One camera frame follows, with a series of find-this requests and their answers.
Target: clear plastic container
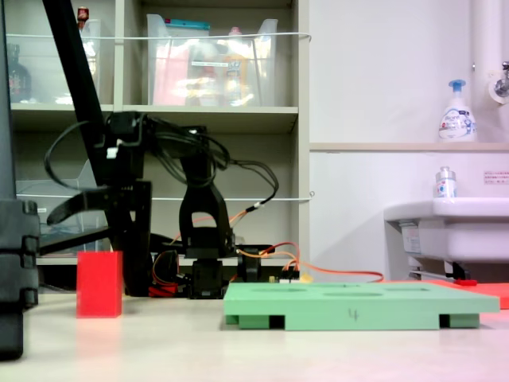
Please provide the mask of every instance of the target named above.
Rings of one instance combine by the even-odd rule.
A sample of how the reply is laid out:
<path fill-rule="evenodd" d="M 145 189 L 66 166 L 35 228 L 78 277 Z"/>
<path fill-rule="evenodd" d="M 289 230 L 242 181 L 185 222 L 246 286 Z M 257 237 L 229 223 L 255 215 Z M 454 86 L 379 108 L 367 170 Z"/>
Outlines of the clear plastic container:
<path fill-rule="evenodd" d="M 75 187 L 95 188 L 95 180 L 90 162 L 87 161 L 85 163 L 77 179 L 65 180 L 65 182 Z M 69 217 L 62 223 L 52 226 L 47 225 L 46 220 L 51 211 L 70 197 L 79 193 L 74 189 L 67 189 L 58 185 L 52 180 L 16 181 L 16 193 L 18 199 L 31 200 L 37 203 L 37 210 L 41 219 L 42 243 L 107 226 L 106 217 L 102 211 L 79 213 Z M 75 256 L 78 251 L 106 251 L 109 248 L 108 240 L 98 240 L 94 243 L 80 245 L 59 253 Z"/>
<path fill-rule="evenodd" d="M 169 37 L 147 15 L 149 37 Z M 265 20 L 258 34 L 276 33 Z M 276 106 L 275 36 L 149 40 L 150 105 Z"/>
<path fill-rule="evenodd" d="M 88 20 L 82 40 L 101 103 L 113 103 L 114 42 L 101 20 Z M 72 104 L 62 64 L 52 38 L 7 37 L 13 103 Z"/>

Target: white table surface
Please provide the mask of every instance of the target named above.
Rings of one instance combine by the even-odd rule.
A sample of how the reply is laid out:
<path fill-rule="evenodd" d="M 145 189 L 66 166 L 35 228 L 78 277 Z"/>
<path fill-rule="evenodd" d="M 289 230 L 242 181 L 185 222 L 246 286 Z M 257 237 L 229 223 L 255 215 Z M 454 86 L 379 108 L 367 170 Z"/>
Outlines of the white table surface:
<path fill-rule="evenodd" d="M 509 311 L 481 329 L 243 331 L 221 301 L 126 298 L 120 318 L 77 320 L 75 295 L 40 297 L 1 382 L 509 381 Z"/>

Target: black bottle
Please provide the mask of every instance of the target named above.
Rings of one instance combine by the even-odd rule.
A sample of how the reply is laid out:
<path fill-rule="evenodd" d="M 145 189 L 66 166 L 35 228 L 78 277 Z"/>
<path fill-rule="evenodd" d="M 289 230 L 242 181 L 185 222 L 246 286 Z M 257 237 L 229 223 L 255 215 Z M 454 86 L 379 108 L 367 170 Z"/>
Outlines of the black bottle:
<path fill-rule="evenodd" d="M 16 103 L 32 98 L 32 79 L 29 71 L 19 64 L 19 45 L 7 44 L 9 66 L 10 102 Z"/>

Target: circular hole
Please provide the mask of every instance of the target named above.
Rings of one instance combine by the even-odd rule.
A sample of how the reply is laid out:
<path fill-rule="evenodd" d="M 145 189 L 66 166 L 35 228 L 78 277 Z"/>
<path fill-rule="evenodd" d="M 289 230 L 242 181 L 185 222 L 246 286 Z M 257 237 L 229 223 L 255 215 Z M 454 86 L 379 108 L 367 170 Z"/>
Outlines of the circular hole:
<path fill-rule="evenodd" d="M 316 287 L 316 288 L 331 288 L 331 289 L 344 289 L 344 288 L 353 288 L 353 287 L 360 287 L 360 284 L 335 284 L 335 283 L 324 283 L 324 284 L 309 284 L 309 287 Z"/>
<path fill-rule="evenodd" d="M 267 288 L 267 289 L 258 289 L 257 292 L 305 292 L 305 289 L 297 289 L 297 288 Z"/>
<path fill-rule="evenodd" d="M 324 296 L 329 297 L 378 297 L 381 296 L 381 293 L 368 293 L 368 292 L 359 292 L 359 293 L 341 293 L 341 292 L 331 292 L 324 293 Z"/>
<path fill-rule="evenodd" d="M 388 292 L 426 292 L 426 288 L 385 288 Z"/>

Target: faucet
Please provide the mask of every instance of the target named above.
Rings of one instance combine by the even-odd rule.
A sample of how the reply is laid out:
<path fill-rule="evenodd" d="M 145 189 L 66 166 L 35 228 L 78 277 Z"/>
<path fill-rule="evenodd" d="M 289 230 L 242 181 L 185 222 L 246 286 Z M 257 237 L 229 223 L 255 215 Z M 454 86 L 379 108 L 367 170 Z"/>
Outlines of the faucet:
<path fill-rule="evenodd" d="M 509 61 L 504 61 L 502 63 L 502 70 L 505 74 L 505 78 L 503 80 L 496 81 L 495 93 L 499 97 L 508 97 L 509 96 Z"/>

